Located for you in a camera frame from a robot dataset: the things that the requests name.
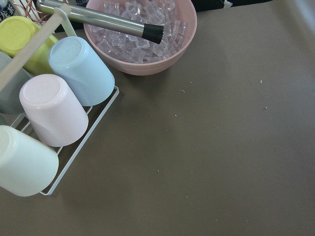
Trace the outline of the light blue plastic cup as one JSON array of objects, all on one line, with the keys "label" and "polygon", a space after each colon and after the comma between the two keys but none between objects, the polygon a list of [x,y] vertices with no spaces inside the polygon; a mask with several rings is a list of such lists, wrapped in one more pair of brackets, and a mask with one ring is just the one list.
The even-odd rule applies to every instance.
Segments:
[{"label": "light blue plastic cup", "polygon": [[68,36],[59,40],[50,49],[48,62],[83,106],[102,103],[114,90],[112,72],[81,37]]}]

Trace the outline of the grey plastic cup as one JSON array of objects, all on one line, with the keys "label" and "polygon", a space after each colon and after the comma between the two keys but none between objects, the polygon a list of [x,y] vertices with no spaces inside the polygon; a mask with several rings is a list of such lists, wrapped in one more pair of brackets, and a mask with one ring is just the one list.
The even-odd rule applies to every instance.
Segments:
[{"label": "grey plastic cup", "polygon": [[32,76],[21,68],[14,78],[0,90],[0,112],[7,115],[22,113],[23,107],[19,100],[20,89]]}]

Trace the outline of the yellow plastic cup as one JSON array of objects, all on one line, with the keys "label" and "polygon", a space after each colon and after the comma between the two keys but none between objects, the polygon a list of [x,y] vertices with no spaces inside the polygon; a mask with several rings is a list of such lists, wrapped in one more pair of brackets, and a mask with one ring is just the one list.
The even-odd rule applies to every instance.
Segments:
[{"label": "yellow plastic cup", "polygon": [[[40,26],[28,18],[11,16],[0,23],[0,50],[14,57],[40,30]],[[48,56],[51,47],[58,39],[50,35],[39,49],[25,63],[23,68],[32,75],[52,74]]]}]

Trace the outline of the steel muddler black tip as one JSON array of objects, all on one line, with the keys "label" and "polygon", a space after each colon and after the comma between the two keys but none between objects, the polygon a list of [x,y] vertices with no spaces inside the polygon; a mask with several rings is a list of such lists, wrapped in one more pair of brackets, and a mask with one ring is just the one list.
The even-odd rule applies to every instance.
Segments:
[{"label": "steel muddler black tip", "polygon": [[162,40],[163,26],[140,23],[72,4],[68,4],[68,7],[69,20],[141,37],[156,44]]}]

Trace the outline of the pink plastic cup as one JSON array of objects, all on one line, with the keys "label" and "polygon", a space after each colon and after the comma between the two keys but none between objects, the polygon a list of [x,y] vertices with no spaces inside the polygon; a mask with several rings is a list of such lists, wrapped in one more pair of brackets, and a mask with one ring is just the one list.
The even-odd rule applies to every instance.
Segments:
[{"label": "pink plastic cup", "polygon": [[89,124],[88,115],[61,77],[34,76],[22,86],[19,99],[38,138],[51,147],[79,140]]}]

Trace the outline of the pink bowl of ice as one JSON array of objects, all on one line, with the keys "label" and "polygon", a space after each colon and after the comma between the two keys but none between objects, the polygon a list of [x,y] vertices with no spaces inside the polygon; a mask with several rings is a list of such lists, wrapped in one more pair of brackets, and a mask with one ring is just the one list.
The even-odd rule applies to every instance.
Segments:
[{"label": "pink bowl of ice", "polygon": [[191,43],[196,11],[190,0],[91,0],[89,9],[139,23],[162,25],[159,44],[141,37],[84,25],[87,38],[106,63],[127,74],[146,76],[171,67]]}]

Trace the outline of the white plastic cup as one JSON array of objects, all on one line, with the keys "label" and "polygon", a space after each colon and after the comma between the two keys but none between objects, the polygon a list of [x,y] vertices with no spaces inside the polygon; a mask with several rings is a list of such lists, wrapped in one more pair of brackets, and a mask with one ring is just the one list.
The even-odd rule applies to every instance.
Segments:
[{"label": "white plastic cup", "polygon": [[7,125],[0,127],[0,186],[28,197],[44,190],[59,168],[57,153]]}]

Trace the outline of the dark drink bottle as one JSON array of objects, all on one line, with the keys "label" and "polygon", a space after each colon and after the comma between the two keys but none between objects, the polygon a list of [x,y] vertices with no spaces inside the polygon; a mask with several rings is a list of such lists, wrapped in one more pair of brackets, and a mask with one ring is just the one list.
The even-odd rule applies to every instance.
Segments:
[{"label": "dark drink bottle", "polygon": [[0,0],[0,21],[19,15],[19,12],[13,1],[11,0]]}]

